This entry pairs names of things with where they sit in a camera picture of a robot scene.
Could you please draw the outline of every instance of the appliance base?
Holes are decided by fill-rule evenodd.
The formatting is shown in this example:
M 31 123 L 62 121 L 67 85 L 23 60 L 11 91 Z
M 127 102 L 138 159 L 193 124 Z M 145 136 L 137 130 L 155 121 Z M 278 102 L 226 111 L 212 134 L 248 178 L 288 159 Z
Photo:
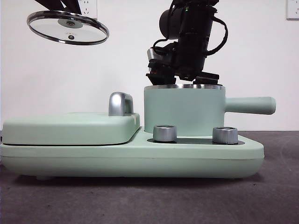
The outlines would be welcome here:
M 151 138 L 152 134 L 140 128 L 129 142 L 119 145 L 2 144 L 1 161 L 17 174 L 37 178 L 244 178 L 255 174 L 264 159 L 263 145 L 242 136 L 239 136 L 239 141 L 243 144 L 239 145 L 155 143 L 148 141 Z

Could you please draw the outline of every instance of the mint green cooking appliance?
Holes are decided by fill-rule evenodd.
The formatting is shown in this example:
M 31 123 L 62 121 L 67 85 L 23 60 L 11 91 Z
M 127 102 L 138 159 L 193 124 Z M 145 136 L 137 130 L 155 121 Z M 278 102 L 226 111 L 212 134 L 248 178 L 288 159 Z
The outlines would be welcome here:
M 183 100 L 186 97 L 198 104 Z M 273 98 L 225 99 L 224 87 L 174 85 L 146 87 L 144 100 L 145 128 L 134 113 L 132 97 L 121 92 L 111 95 L 107 113 L 9 119 L 3 126 L 1 162 L 11 171 L 41 180 L 55 176 L 243 178 L 262 165 L 262 144 L 242 136 L 236 144 L 218 144 L 212 134 L 214 127 L 223 126 L 225 111 L 271 114 Z M 194 123 L 193 115 L 205 119 Z M 158 125 L 176 126 L 178 141 L 154 141 L 152 133 Z

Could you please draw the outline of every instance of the glass pot lid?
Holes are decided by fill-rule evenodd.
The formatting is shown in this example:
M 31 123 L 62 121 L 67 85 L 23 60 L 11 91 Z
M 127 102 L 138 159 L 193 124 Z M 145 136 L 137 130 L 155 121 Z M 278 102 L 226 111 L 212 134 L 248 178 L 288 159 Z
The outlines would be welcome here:
M 60 43 L 95 45 L 109 37 L 108 28 L 97 20 L 64 11 L 32 13 L 27 24 L 37 35 Z

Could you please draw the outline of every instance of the mint green pot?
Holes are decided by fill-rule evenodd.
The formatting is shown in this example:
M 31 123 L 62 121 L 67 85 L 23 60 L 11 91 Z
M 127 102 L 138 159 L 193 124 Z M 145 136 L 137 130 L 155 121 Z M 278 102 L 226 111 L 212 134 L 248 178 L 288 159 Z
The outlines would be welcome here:
M 218 85 L 155 85 L 144 88 L 144 130 L 155 125 L 173 125 L 178 136 L 211 136 L 214 127 L 224 126 L 225 112 L 273 114 L 271 97 L 226 98 Z

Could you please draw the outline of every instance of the silver knob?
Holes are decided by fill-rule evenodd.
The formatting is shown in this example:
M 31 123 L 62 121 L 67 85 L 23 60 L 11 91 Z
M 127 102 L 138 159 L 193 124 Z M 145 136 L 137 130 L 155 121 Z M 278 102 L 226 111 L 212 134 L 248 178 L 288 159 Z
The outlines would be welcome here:
M 233 127 L 213 128 L 213 142 L 220 144 L 236 144 L 238 141 L 238 129 Z
M 160 142 L 177 141 L 177 127 L 170 125 L 154 126 L 153 139 Z

